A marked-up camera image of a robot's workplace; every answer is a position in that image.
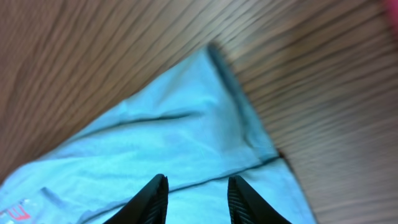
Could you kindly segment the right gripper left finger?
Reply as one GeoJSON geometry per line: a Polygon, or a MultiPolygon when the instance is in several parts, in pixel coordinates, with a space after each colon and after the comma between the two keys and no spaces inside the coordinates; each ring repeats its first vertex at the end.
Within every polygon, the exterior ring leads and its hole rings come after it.
{"type": "Polygon", "coordinates": [[[168,178],[157,174],[105,224],[165,224],[168,196],[168,178]]]}

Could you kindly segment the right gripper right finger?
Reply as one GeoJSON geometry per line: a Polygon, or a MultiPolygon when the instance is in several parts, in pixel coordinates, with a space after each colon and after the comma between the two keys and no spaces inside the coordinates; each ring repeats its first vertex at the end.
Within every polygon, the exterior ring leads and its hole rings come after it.
{"type": "Polygon", "coordinates": [[[227,196],[232,224],[290,224],[240,175],[228,179],[227,196]]]}

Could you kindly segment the light blue printed t-shirt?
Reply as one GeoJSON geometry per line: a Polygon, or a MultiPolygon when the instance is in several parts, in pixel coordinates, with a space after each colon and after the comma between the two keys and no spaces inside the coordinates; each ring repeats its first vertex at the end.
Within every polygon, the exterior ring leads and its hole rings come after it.
{"type": "Polygon", "coordinates": [[[1,186],[2,223],[104,223],[155,175],[167,223],[229,223],[240,175],[291,223],[315,223],[290,169],[214,45],[191,54],[1,186]]]}

